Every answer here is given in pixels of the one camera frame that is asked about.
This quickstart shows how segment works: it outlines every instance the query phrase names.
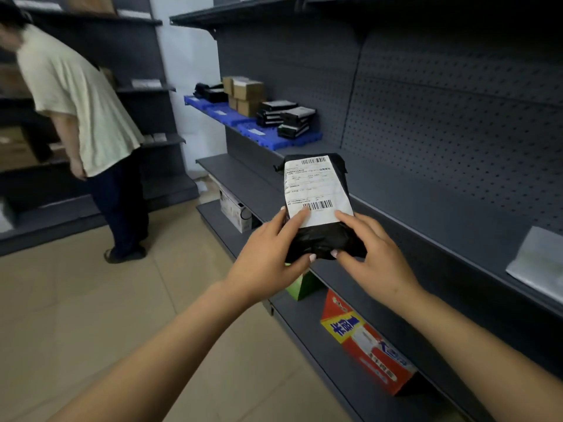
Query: stack of black packages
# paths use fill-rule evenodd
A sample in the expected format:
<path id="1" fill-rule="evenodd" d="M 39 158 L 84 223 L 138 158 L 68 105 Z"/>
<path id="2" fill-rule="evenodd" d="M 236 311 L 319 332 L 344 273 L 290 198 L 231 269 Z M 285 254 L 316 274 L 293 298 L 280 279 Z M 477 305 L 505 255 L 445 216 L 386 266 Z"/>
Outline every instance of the stack of black packages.
<path id="1" fill-rule="evenodd" d="M 309 122 L 316 114 L 316 110 L 299 106 L 280 114 L 282 124 L 278 127 L 278 136 L 285 139 L 295 139 L 309 130 Z"/>
<path id="2" fill-rule="evenodd" d="M 215 84 L 214 86 L 198 83 L 195 85 L 194 96 L 211 103 L 227 102 L 229 100 L 229 95 L 225 93 L 223 83 Z"/>
<path id="3" fill-rule="evenodd" d="M 256 113 L 256 124 L 262 127 L 277 127 L 283 123 L 281 113 L 297 106 L 298 104 L 290 101 L 263 102 Z"/>

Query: person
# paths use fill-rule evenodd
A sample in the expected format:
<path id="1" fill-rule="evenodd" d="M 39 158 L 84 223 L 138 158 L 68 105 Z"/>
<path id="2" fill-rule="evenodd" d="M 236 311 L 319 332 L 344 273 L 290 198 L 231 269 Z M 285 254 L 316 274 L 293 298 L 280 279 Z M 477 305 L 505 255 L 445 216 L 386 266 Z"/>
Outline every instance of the person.
<path id="1" fill-rule="evenodd" d="M 289 244 L 307 219 L 304 208 L 284 226 L 285 207 L 250 236 L 227 277 L 51 422 L 149 422 L 165 418 L 221 334 L 246 309 L 289 286 L 315 260 L 285 266 Z M 336 212 L 367 249 L 365 262 L 335 251 L 338 262 L 373 298 L 412 324 L 436 347 L 499 422 L 555 422 L 563 383 L 477 326 L 418 283 L 397 245 L 370 217 Z"/>
<path id="2" fill-rule="evenodd" d="M 149 217 L 139 174 L 143 135 L 103 73 L 0 0 L 0 46 L 15 52 L 35 110 L 55 126 L 75 177 L 88 189 L 114 237 L 109 263 L 146 256 Z"/>

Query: tile floor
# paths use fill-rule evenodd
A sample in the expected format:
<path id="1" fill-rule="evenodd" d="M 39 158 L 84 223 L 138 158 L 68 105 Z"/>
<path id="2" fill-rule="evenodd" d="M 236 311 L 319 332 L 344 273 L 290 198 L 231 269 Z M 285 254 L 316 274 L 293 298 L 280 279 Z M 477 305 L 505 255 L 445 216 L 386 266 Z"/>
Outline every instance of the tile floor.
<path id="1" fill-rule="evenodd" d="M 110 266 L 108 227 L 0 258 L 0 422 L 42 422 L 185 309 L 231 261 L 195 206 L 151 214 L 150 253 Z M 167 422 L 348 421 L 262 305 L 221 337 Z"/>

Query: blue plastic pallet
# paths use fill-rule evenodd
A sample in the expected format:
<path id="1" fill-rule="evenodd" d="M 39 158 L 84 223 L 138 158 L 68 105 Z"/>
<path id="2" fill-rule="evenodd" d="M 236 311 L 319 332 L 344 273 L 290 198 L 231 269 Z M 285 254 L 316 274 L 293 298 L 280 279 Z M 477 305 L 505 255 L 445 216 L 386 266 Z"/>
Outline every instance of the blue plastic pallet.
<path id="1" fill-rule="evenodd" d="M 209 108 L 211 105 L 213 105 L 210 101 L 196 98 L 192 94 L 187 94 L 186 96 L 184 96 L 184 103 L 186 105 L 193 106 L 194 108 L 199 109 L 200 111 L 205 111 L 206 108 Z"/>
<path id="2" fill-rule="evenodd" d="M 244 115 L 229 108 L 228 103 L 215 103 L 213 106 L 206 108 L 205 113 L 211 118 L 214 118 L 220 123 L 230 127 L 236 127 L 236 125 L 243 122 L 254 121 L 253 119 L 245 117 Z"/>
<path id="3" fill-rule="evenodd" d="M 297 139 L 285 139 L 278 136 L 277 127 L 260 127 L 255 122 L 239 124 L 236 128 L 243 136 L 272 151 L 288 146 L 303 146 L 310 142 L 320 141 L 323 137 L 321 132 L 308 131 Z"/>

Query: shoe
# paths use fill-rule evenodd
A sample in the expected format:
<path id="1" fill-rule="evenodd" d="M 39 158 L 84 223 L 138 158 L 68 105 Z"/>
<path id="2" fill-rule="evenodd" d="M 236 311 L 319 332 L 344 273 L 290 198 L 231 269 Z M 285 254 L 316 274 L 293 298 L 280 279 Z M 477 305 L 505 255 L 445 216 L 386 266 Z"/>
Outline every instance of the shoe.
<path id="1" fill-rule="evenodd" d="M 116 257 L 112 250 L 113 249 L 106 250 L 104 253 L 104 259 L 112 265 L 129 261 L 139 261 L 140 259 L 144 259 L 146 257 L 146 250 L 141 246 L 139 246 L 138 250 L 131 252 L 127 256 L 123 256 L 123 258 Z"/>

